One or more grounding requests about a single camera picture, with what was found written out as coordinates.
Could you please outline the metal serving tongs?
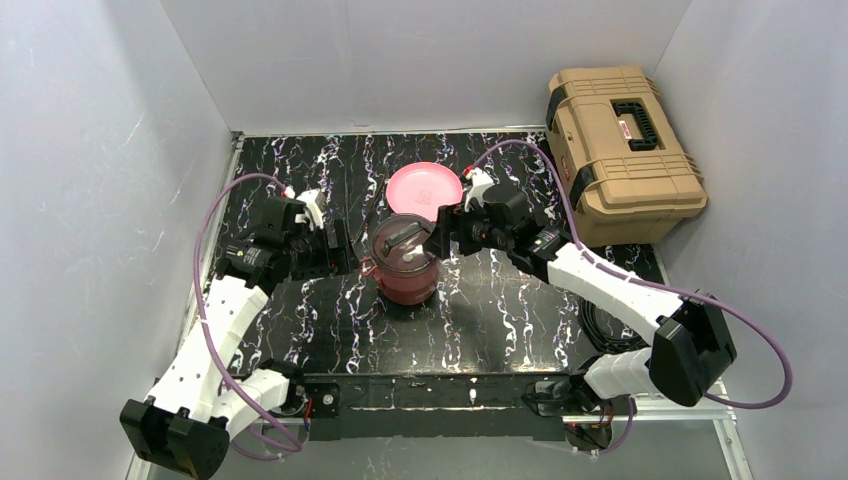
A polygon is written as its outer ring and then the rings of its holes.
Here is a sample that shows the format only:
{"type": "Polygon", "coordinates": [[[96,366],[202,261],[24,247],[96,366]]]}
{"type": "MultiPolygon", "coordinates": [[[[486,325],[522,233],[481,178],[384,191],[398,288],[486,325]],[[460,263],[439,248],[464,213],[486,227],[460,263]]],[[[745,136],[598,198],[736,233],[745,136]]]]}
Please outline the metal serving tongs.
{"type": "Polygon", "coordinates": [[[383,192],[388,184],[388,180],[386,178],[381,179],[377,183],[377,187],[374,191],[374,195],[372,198],[366,203],[365,209],[363,211],[363,219],[358,229],[354,232],[354,234],[350,237],[353,243],[360,242],[364,234],[368,228],[369,222],[376,211],[376,206],[379,200],[382,198],[383,192]]]}

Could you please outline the clear round lid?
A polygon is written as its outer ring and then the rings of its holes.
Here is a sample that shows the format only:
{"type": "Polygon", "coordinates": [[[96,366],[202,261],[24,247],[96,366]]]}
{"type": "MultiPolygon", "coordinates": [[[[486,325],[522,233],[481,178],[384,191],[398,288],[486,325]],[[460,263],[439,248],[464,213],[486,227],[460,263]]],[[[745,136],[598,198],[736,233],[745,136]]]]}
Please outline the clear round lid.
{"type": "Polygon", "coordinates": [[[425,249],[435,226],[415,214],[396,214],[381,222],[373,234],[371,257],[390,273],[409,276],[435,264],[437,257],[425,249]]]}

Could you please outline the red steel lunch bowl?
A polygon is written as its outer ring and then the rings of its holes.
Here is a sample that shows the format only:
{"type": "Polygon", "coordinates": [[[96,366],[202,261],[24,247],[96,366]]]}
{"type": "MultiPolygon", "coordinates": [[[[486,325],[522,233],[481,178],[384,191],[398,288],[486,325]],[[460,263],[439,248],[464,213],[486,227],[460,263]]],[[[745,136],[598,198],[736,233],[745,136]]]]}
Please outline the red steel lunch bowl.
{"type": "Polygon", "coordinates": [[[360,274],[370,277],[391,302],[417,305],[436,290],[440,260],[424,250],[434,225],[415,214],[394,214],[372,234],[360,274]]]}
{"type": "Polygon", "coordinates": [[[383,278],[377,281],[383,295],[399,305],[417,305],[435,291],[436,282],[420,278],[383,278]]]}

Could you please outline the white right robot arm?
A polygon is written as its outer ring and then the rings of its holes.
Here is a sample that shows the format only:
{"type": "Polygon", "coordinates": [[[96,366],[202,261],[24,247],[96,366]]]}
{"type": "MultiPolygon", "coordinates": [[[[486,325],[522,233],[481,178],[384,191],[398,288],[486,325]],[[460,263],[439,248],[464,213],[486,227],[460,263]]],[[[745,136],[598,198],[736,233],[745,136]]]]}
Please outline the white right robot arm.
{"type": "Polygon", "coordinates": [[[440,207],[423,248],[446,258],[452,242],[462,255],[504,252],[518,270],[578,295],[645,341],[640,350],[588,360],[553,389],[552,403],[591,408],[623,395],[661,394],[693,407],[736,359],[718,308],[643,286],[604,259],[587,259],[566,230],[533,212],[513,187],[491,187],[469,207],[440,207]]]}

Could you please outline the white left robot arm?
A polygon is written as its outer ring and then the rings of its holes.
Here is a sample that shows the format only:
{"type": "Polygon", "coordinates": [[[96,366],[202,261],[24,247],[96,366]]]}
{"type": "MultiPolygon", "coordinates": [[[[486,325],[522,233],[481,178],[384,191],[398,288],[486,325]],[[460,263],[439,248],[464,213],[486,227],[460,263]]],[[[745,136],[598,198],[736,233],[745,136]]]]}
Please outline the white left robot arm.
{"type": "Polygon", "coordinates": [[[342,219],[323,218],[326,196],[307,190],[273,197],[257,224],[223,242],[219,275],[201,290],[206,316],[142,401],[129,400],[120,423],[135,454],[192,479],[210,479],[231,440],[274,410],[305,413],[303,371],[267,360],[242,380],[224,377],[248,327],[276,287],[349,274],[359,267],[342,219]]]}

